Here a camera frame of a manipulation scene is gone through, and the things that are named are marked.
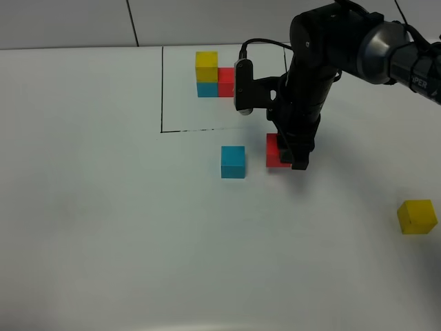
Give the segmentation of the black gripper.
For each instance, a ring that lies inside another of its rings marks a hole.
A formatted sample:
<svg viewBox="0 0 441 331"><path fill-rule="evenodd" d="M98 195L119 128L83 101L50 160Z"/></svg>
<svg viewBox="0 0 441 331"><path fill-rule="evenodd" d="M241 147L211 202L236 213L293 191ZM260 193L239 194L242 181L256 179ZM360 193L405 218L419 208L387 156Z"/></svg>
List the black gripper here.
<svg viewBox="0 0 441 331"><path fill-rule="evenodd" d="M279 78L276 99L267 109L267 119L285 138L278 138L279 159L281 163L291 163L292 170L306 170L309 165L309 152L315 148L321 108L320 79L292 78L287 73Z"/></svg>

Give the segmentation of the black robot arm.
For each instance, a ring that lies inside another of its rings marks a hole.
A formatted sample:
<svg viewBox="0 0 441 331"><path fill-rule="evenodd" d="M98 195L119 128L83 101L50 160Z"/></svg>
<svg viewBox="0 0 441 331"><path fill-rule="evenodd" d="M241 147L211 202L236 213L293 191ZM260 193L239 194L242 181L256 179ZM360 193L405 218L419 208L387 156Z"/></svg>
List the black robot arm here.
<svg viewBox="0 0 441 331"><path fill-rule="evenodd" d="M400 83L440 102L440 43L429 43L406 23L335 1L295 16L289 38L294 55L278 81L279 104L267 110L283 166L307 169L320 111L342 73L374 85Z"/></svg>

